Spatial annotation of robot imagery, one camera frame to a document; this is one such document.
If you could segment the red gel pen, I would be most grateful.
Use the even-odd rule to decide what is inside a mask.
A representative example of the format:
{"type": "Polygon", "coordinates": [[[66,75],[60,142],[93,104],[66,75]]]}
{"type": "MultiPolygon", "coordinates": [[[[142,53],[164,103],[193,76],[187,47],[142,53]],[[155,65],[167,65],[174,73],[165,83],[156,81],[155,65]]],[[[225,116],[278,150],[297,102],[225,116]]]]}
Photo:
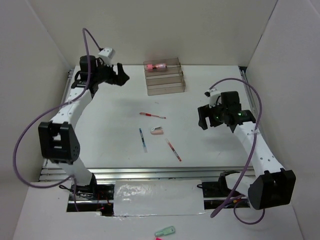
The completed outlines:
{"type": "Polygon", "coordinates": [[[150,113],[146,113],[146,112],[140,112],[139,114],[142,115],[142,116],[147,116],[147,117],[153,117],[153,118],[159,118],[159,119],[167,119],[165,116],[150,114],[150,113]]]}
{"type": "Polygon", "coordinates": [[[179,162],[182,162],[181,157],[178,155],[178,153],[176,152],[176,150],[174,149],[173,145],[170,143],[170,141],[166,138],[165,141],[167,142],[168,146],[170,147],[170,149],[172,150],[172,152],[174,153],[175,157],[179,160],[179,162]]]}

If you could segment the pink crayon tube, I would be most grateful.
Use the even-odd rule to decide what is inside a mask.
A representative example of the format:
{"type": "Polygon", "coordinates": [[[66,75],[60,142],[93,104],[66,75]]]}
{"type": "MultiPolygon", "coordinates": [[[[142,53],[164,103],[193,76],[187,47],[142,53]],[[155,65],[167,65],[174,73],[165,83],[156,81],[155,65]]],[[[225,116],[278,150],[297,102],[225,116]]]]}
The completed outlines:
{"type": "Polygon", "coordinates": [[[147,64],[146,69],[149,72],[159,72],[159,71],[166,71],[167,65],[165,63],[158,63],[158,64],[147,64]]]}

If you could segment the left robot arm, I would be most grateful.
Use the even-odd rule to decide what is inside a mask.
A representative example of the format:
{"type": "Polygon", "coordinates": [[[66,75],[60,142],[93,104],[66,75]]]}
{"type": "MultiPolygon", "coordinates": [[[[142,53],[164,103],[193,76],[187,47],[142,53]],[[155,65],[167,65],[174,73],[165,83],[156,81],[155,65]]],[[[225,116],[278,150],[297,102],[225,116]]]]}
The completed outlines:
{"type": "Polygon", "coordinates": [[[81,146],[75,133],[77,122],[99,89],[99,84],[123,86],[130,77],[118,63],[117,71],[102,57],[82,56],[80,70],[74,75],[66,105],[49,121],[38,126],[42,156],[73,176],[72,189],[86,199],[97,197],[99,187],[95,175],[80,158],[81,146]]]}

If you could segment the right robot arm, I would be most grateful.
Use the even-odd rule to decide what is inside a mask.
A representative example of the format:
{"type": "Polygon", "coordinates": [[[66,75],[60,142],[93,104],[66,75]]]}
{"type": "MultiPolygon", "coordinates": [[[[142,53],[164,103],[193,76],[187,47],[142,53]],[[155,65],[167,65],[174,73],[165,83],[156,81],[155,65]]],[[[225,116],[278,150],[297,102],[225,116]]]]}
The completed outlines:
{"type": "Polygon", "coordinates": [[[223,196],[234,191],[247,197],[255,210],[287,205],[291,202],[296,175],[286,170],[274,157],[250,110],[243,110],[237,91],[220,92],[216,88],[205,95],[209,104],[198,108],[198,125],[208,127],[225,125],[238,138],[245,152],[251,157],[254,177],[241,177],[239,172],[224,172],[219,177],[218,190],[223,196]]]}

